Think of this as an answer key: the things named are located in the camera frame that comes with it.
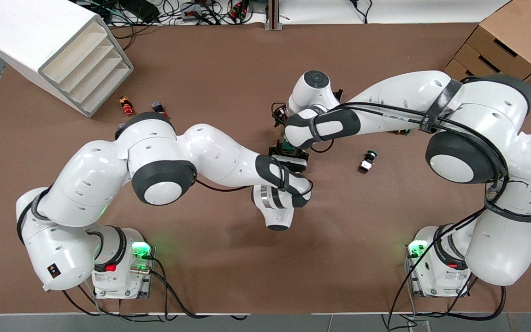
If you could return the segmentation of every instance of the gray floor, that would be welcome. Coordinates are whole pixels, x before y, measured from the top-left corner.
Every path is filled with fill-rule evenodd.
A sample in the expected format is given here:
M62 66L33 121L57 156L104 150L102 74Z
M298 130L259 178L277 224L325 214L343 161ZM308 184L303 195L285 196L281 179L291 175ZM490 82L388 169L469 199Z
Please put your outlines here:
M0 59L0 74L4 64ZM329 322L328 315L252 315L245 321L234 321L229 317L211 317L199 321L179 317L166 326L161 323L127 324L113 317L86 315L4 315L0 316L0 332L158 332L167 328L171 332L325 332L329 328ZM403 319L397 317L395 324L391 325L402 326L405 323ZM430 327L433 332L531 332L531 314L503 314L487 322L464 321L449 317L430 319ZM379 315L335 315L329 331L383 332L385 328Z

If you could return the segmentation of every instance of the brown tabletop surface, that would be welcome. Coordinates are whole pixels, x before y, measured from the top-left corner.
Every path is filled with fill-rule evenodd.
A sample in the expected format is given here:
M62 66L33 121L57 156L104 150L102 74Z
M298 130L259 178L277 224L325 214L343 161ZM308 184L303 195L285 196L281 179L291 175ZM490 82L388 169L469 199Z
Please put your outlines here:
M127 50L135 71L91 119L6 68L0 82L0 313L76 311L61 292L43 292L15 233L15 201L51 184L83 144L113 139L127 120L120 95L139 112L161 101L179 134L205 122L267 153L282 130L273 127L270 104L286 100L305 71L329 74L348 100L384 78L441 69L475 26L157 28ZM531 133L531 113L523 130ZM422 227L459 221L482 202L482 186L450 183L430 170L424 160L429 138L417 130L362 135L311 154L305 175L314 182L313 196L288 231L266 229L249 190L217 193L200 185L163 207L143 204L126 185L99 222L146 236L169 282L195 312L386 312L404 277L403 244ZM379 157L364 175L357 167L369 149ZM95 310L78 291L69 293ZM162 311L158 283L151 295L122 301L120 309ZM421 311L443 310L449 301L415 300ZM479 282L456 309L492 311L498 302L499 289ZM531 311L531 267L508 288L505 309ZM411 310L406 294L397 310Z

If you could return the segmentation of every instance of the white circular cap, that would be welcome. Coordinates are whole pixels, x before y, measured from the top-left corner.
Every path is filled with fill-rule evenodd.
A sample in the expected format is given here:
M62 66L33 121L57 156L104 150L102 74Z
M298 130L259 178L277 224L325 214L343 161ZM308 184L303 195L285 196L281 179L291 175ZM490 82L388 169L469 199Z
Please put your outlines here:
M439 154L430 159L430 167L439 176L452 182L466 183L474 177L472 168L459 158Z
M159 182L145 191L145 200L152 205L165 205L174 202L182 195L182 187L175 182Z

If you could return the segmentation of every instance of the white drawer organizer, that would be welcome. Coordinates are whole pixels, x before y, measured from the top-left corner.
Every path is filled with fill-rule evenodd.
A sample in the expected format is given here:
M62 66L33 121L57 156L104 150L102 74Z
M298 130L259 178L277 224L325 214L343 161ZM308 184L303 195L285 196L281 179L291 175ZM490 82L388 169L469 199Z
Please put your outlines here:
M0 57L88 117L133 70L101 17L69 0L0 0Z

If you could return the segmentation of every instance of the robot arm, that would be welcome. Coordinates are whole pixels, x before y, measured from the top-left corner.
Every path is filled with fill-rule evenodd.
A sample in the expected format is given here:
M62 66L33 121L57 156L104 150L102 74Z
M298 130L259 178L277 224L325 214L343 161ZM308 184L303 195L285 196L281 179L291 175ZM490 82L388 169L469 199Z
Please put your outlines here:
M198 174L225 186L253 185L255 205L277 231L289 227L294 208L308 202L312 189L301 174L208 124L176 136L163 115L141 113L115 141L79 149L50 188L18 199L18 235L45 290L67 290L93 273L97 294L136 298L146 264L136 252L148 245L133 229L96 221L128 182L142 202L160 206L184 195Z
M523 275L531 263L531 135L520 132L531 105L525 82L496 75L461 84L440 71L422 71L378 82L341 105L326 97L330 91L319 71L297 82L285 128L295 147L418 126L433 134L441 117L436 123L443 130L426 151L430 168L448 181L490 185L485 210L464 229L436 239L438 227L432 226L415 237L437 242L425 258L433 273L418 276L423 294L456 296L468 269L495 285L511 285Z

